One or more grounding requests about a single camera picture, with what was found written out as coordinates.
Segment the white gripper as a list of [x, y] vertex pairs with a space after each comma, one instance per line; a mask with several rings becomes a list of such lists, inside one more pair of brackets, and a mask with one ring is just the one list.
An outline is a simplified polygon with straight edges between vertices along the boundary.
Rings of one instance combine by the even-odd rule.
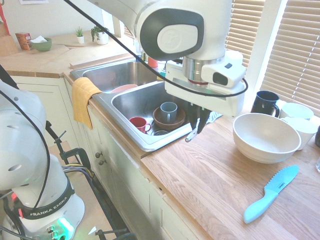
[[223, 61], [203, 67], [201, 75], [205, 80], [197, 82], [184, 76], [181, 64], [168, 61], [167, 81], [164, 83], [168, 94], [189, 102], [188, 118], [192, 130], [197, 126], [199, 113], [197, 134], [205, 127], [211, 111], [229, 117], [237, 116], [243, 108], [246, 92], [243, 80], [246, 68], [243, 65], [236, 61]]

